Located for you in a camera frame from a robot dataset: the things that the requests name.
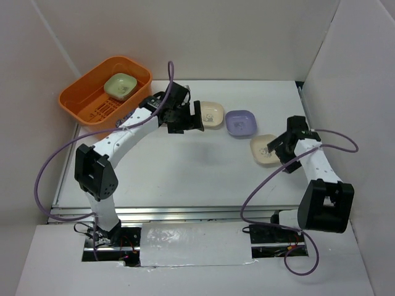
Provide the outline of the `green panda plate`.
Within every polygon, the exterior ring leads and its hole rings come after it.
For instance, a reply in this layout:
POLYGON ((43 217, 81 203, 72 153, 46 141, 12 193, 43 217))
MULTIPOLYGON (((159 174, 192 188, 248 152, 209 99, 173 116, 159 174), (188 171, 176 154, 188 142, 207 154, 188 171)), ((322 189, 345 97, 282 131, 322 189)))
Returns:
POLYGON ((112 99, 125 101, 135 93, 137 86, 136 78, 124 73, 117 73, 105 82, 104 92, 112 99))

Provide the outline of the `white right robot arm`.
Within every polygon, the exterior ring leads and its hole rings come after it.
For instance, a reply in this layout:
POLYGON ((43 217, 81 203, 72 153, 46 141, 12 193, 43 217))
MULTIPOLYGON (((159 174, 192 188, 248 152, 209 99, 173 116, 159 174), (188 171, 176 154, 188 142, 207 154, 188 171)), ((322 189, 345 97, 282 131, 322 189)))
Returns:
POLYGON ((315 131, 287 131, 267 144, 284 171, 302 168, 308 186, 297 210, 297 225, 303 230, 343 233, 354 199, 354 187, 343 182, 323 151, 315 131))

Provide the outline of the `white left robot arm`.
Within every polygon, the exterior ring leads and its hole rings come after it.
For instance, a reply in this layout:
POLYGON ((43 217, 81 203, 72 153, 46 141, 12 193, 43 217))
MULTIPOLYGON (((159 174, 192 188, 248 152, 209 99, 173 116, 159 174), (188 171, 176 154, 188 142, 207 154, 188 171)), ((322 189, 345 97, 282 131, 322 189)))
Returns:
POLYGON ((188 130, 204 131, 201 103, 193 102, 194 114, 189 103, 167 104, 155 116, 161 100, 147 97, 130 118, 104 139, 92 146, 85 144, 76 149, 75 180, 85 192, 89 205, 95 212, 100 239, 108 246, 117 245, 122 238, 121 222, 115 211, 113 194, 119 185, 115 168, 123 157, 145 136, 166 125, 169 134, 183 134, 188 130))

